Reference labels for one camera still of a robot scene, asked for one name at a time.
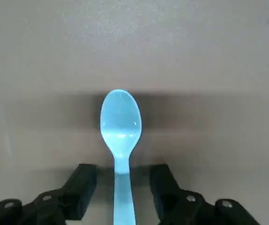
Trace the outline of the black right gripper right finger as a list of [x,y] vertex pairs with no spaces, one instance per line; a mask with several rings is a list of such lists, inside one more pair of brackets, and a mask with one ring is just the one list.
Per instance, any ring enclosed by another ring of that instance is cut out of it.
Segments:
[[215,204],[179,187],[168,165],[153,165],[150,190],[161,225],[257,225],[255,218],[237,201],[218,199]]

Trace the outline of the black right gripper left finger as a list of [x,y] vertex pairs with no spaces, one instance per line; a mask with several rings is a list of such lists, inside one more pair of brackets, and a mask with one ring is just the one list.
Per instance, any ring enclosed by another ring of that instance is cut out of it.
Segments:
[[0,225],[64,225],[81,220],[97,186],[97,167],[79,164],[58,189],[39,194],[32,202],[0,201]]

